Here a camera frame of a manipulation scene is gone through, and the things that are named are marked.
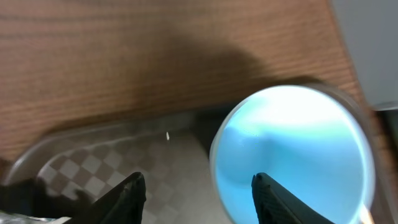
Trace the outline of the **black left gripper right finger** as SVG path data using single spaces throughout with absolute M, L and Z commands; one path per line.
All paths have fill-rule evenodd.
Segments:
M 254 175 L 251 187 L 259 224 L 333 224 L 266 173 Z

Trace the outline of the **light blue cup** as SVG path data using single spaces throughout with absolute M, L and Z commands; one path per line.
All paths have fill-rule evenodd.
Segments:
M 273 86 L 236 105 L 213 139 L 210 169 L 233 223 L 257 223 L 251 182 L 261 172 L 333 223 L 361 223 L 376 186 L 360 123 L 312 86 Z

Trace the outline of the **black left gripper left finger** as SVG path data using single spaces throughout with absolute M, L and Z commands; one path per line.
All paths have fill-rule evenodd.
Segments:
M 145 202 L 145 178 L 135 172 L 65 224 L 141 224 Z

